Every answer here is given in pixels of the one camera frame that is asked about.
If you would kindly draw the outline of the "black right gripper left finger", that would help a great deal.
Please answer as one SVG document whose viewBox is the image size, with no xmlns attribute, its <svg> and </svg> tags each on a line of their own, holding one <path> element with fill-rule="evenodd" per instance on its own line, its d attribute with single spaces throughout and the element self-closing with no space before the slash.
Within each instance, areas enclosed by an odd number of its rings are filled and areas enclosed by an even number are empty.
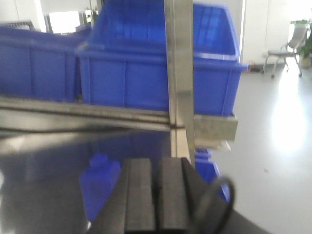
<svg viewBox="0 0 312 234">
<path fill-rule="evenodd" d="M 117 183 L 90 234 L 155 234 L 152 166 L 147 158 L 124 162 Z"/>
</svg>

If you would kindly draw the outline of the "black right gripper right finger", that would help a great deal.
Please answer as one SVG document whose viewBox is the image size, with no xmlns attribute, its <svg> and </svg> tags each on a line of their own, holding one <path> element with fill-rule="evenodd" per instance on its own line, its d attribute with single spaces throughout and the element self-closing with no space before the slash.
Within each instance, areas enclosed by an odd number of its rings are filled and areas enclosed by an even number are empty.
<svg viewBox="0 0 312 234">
<path fill-rule="evenodd" d="M 158 173 L 157 218 L 159 234 L 183 234 L 190 226 L 204 180 L 188 159 L 164 157 Z"/>
</svg>

